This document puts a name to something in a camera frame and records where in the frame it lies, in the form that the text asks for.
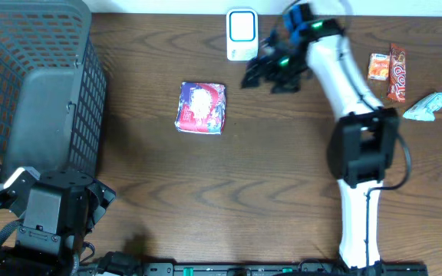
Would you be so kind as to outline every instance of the snack package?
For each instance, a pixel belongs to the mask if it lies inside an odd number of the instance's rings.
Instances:
[[[390,56],[386,54],[371,54],[369,58],[368,79],[385,81],[390,71]]]
[[[405,50],[396,44],[391,45],[388,98],[405,102]]]
[[[180,132],[221,134],[226,109],[222,84],[182,83],[175,126]]]
[[[432,122],[436,120],[433,112],[442,108],[442,93],[436,92],[419,100],[411,109],[404,113],[404,118]]]

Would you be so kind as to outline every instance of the colorful wrapper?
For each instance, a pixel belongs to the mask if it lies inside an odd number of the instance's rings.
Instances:
[[[385,81],[390,72],[390,56],[386,54],[371,54],[369,59],[368,79]]]
[[[221,134],[225,121],[226,87],[182,83],[175,126],[180,132]]]
[[[388,98],[405,102],[405,50],[396,44],[391,45]]]

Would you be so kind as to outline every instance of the red candy wrapper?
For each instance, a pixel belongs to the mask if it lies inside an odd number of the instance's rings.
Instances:
[[[388,99],[405,102],[405,50],[396,44],[391,45]]]
[[[226,109],[222,84],[182,83],[175,126],[180,132],[221,134]]]

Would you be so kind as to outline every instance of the white wall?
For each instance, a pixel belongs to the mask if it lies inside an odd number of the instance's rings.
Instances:
[[[225,14],[250,7],[262,15],[277,15],[293,0],[84,0],[92,12]],[[442,16],[442,0],[348,0],[355,15]],[[314,0],[320,15],[342,15],[338,0]]]

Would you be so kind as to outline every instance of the wire basket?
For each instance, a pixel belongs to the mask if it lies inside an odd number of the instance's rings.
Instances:
[[[0,188],[19,166],[94,176],[106,81],[81,0],[0,0]]]

